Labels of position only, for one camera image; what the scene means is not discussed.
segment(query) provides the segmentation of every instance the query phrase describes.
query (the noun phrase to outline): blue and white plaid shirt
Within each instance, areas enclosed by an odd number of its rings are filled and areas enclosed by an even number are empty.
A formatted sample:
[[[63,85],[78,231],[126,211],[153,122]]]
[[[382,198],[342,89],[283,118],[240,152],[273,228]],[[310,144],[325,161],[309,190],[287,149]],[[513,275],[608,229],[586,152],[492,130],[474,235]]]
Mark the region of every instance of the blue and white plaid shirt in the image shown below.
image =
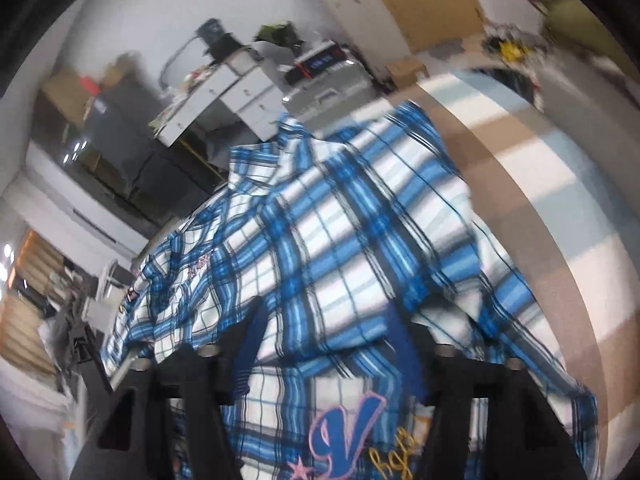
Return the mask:
[[[456,306],[418,309],[427,282]],[[595,398],[564,371],[526,281],[415,104],[323,140],[286,119],[275,141],[232,150],[228,185],[143,263],[103,347],[108,373],[135,345],[161,361],[182,342],[217,341],[255,296],[269,322],[250,392],[223,409],[245,479],[399,478],[389,452],[419,457],[432,408],[402,389],[386,338],[393,301],[469,357],[523,359],[597,476]],[[468,478],[485,431],[478,399]]]

